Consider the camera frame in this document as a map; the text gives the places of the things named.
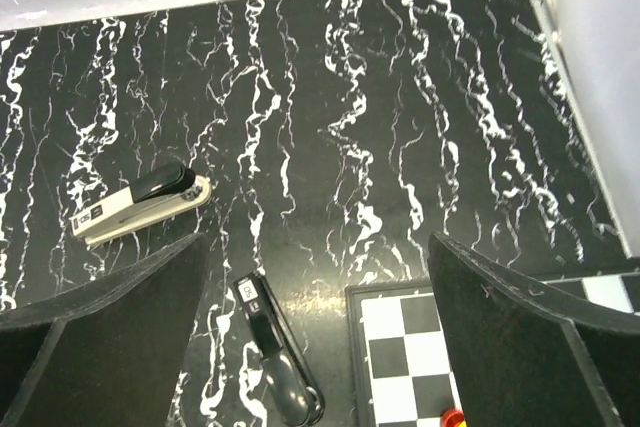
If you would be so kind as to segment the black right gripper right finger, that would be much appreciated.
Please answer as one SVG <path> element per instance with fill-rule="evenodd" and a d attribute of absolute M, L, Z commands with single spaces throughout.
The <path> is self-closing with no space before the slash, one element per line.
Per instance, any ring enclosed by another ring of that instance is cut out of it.
<path fill-rule="evenodd" d="M 470 426 L 636 426 L 639 318 L 436 232 L 429 278 Z"/>

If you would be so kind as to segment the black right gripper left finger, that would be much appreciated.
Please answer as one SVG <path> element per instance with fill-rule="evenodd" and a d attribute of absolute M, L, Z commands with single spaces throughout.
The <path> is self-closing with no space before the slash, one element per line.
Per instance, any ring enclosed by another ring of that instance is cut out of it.
<path fill-rule="evenodd" d="M 191 234 L 2 313 L 2 425 L 164 425 L 208 272 Z"/>

